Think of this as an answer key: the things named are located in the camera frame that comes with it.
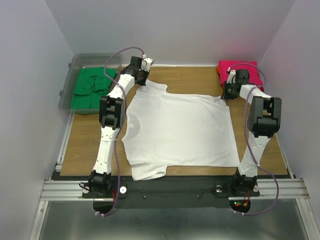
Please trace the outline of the white t shirt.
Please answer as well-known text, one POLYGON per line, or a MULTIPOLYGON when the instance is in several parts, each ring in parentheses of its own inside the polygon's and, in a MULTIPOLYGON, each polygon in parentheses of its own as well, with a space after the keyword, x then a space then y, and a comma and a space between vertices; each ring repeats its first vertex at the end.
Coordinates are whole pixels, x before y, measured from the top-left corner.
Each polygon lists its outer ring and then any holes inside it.
POLYGON ((240 164, 230 109, 218 96, 168 93, 147 81, 127 108, 122 138, 135 181, 163 177, 171 166, 240 164))

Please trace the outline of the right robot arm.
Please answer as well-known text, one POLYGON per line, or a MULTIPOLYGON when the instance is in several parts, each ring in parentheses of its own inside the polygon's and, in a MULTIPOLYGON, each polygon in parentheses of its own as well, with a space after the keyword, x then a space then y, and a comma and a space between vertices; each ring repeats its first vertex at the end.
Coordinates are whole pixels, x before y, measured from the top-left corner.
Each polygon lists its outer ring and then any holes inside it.
POLYGON ((270 139, 281 126, 282 100, 261 91, 250 84, 247 69, 228 68, 228 78, 223 83, 223 100, 241 97, 246 100, 244 108, 244 136, 246 149, 240 165, 232 176, 230 190, 233 194, 258 191, 258 169, 270 139))

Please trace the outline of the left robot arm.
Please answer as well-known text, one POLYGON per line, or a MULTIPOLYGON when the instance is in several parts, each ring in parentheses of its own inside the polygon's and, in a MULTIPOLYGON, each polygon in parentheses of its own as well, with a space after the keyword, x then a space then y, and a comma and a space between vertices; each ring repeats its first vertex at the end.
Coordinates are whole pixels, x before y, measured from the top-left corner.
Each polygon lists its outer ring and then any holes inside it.
POLYGON ((115 86, 100 98, 99 123, 101 137, 97 158, 85 187, 90 193, 106 196, 111 191, 112 156, 114 146, 126 119, 127 94, 134 85, 144 86, 154 61, 142 54, 132 56, 130 64, 119 76, 115 86))

